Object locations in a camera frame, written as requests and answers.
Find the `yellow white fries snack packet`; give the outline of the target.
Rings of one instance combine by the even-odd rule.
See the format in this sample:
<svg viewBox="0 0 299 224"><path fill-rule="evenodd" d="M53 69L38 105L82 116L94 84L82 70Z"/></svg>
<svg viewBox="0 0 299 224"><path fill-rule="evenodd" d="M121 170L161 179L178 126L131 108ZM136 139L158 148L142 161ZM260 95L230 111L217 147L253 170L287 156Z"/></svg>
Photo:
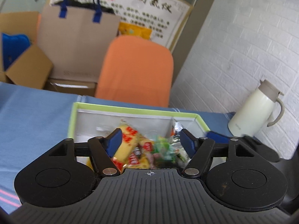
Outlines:
<svg viewBox="0 0 299 224"><path fill-rule="evenodd" d="M117 169L122 172L127 159L139 143L140 133L136 128L123 120L119 125L119 129L122 131L122 142L112 157L112 161Z"/></svg>

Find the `green candy packet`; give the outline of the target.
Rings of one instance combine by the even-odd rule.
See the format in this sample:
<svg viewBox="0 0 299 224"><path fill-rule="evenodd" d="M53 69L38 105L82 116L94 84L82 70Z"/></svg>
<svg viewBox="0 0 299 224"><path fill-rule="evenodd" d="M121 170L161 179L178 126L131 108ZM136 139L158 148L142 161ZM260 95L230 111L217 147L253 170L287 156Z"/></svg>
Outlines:
<svg viewBox="0 0 299 224"><path fill-rule="evenodd" d="M190 161L178 136L156 137L152 156L157 168L185 168Z"/></svg>

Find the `yellow waffle snack packet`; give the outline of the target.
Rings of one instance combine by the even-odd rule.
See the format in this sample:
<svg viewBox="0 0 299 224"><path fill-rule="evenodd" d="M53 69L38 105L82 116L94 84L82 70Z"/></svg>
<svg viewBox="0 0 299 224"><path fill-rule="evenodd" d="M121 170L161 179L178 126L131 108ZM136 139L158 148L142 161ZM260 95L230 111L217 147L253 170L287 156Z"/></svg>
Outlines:
<svg viewBox="0 0 299 224"><path fill-rule="evenodd" d="M153 157L153 152L154 142L147 138L142 138L127 158L123 169L154 169L155 160Z"/></svg>

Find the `silver snack packet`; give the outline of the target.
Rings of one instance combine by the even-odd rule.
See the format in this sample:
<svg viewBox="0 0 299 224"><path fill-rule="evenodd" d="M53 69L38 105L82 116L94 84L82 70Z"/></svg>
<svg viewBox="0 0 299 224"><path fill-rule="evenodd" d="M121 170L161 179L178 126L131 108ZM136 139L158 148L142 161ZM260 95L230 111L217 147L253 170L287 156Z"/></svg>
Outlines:
<svg viewBox="0 0 299 224"><path fill-rule="evenodd" d="M182 129L183 129L182 124L173 118L172 125L171 125L171 134L170 134L170 146L172 147L172 149L174 150L178 158L181 159L181 161L187 162L189 157L180 140L180 131Z"/></svg>

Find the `green cardboard snack box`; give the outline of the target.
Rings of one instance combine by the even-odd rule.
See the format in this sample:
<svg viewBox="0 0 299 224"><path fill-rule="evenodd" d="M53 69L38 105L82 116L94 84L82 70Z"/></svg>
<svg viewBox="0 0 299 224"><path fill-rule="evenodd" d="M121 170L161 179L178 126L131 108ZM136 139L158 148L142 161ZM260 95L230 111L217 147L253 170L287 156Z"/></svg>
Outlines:
<svg viewBox="0 0 299 224"><path fill-rule="evenodd" d="M205 136L209 131L207 124L196 113L74 103L67 136L75 142L87 141L95 136L106 138L119 128L123 120L139 131L140 140L147 138L155 143L158 136L170 138L173 118L196 138Z"/></svg>

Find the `white thermos jug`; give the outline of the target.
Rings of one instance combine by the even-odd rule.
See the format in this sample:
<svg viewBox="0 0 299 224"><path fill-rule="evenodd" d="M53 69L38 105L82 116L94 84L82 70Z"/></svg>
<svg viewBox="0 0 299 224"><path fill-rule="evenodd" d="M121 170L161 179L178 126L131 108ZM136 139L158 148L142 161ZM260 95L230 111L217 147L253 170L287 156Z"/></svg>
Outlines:
<svg viewBox="0 0 299 224"><path fill-rule="evenodd" d="M235 113L228 123L228 129L233 136L251 136L257 134L264 125L275 125L285 112L284 103L279 98L284 95L268 80L261 80L259 87L246 99L243 106ZM275 104L280 105L280 112L275 120L268 119L273 113Z"/></svg>

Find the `blue striped tablecloth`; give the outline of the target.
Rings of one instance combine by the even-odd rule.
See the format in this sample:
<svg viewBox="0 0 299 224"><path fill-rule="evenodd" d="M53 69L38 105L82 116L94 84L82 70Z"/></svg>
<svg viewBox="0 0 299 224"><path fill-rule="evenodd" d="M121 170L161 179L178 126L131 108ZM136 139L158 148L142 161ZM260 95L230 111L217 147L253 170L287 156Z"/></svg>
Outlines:
<svg viewBox="0 0 299 224"><path fill-rule="evenodd" d="M67 137L75 102L152 109L145 105L1 83L1 208L5 212L12 213L20 206L14 190L17 173Z"/></svg>

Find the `orange chair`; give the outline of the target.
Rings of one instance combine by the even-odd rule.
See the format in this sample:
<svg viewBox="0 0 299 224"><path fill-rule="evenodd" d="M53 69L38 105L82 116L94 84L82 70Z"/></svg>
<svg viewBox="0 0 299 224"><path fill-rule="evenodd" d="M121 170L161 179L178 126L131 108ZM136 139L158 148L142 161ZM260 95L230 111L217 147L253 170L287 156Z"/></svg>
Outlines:
<svg viewBox="0 0 299 224"><path fill-rule="evenodd" d="M166 47L137 36L118 36L108 47L95 97L168 107L173 69Z"/></svg>

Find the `open cardboard box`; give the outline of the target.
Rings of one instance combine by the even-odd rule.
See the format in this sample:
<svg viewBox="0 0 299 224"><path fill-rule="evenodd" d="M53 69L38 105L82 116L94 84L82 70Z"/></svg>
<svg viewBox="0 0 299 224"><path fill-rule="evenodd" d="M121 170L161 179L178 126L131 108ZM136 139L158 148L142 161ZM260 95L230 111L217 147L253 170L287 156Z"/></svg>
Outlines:
<svg viewBox="0 0 299 224"><path fill-rule="evenodd" d="M1 82L93 96L95 83L49 79L52 62L36 45L39 12L1 13Z"/></svg>

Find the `yellow bag behind chair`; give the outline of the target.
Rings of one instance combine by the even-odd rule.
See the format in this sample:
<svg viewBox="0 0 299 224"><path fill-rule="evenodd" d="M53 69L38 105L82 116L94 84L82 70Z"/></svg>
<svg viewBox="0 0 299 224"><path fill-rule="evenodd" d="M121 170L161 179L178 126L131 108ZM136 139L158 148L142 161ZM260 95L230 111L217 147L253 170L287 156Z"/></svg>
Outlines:
<svg viewBox="0 0 299 224"><path fill-rule="evenodd" d="M121 35L130 35L130 36L138 36L143 39L150 39L152 30L149 28L129 24L129 23L124 23L120 22L119 23L119 32Z"/></svg>

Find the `chinese text poster board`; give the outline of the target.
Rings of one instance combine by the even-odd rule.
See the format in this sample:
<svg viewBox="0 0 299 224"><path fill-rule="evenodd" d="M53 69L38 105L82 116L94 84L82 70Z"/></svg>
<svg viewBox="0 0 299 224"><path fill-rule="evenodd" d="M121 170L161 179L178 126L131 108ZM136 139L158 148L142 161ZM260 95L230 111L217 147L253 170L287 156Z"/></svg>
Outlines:
<svg viewBox="0 0 299 224"><path fill-rule="evenodd" d="M49 5L60 5L62 0L50 0ZM92 0L68 0L69 6L93 8ZM104 12L117 15L120 22L152 30L150 40L169 50L191 12L191 6L182 0L100 0Z"/></svg>

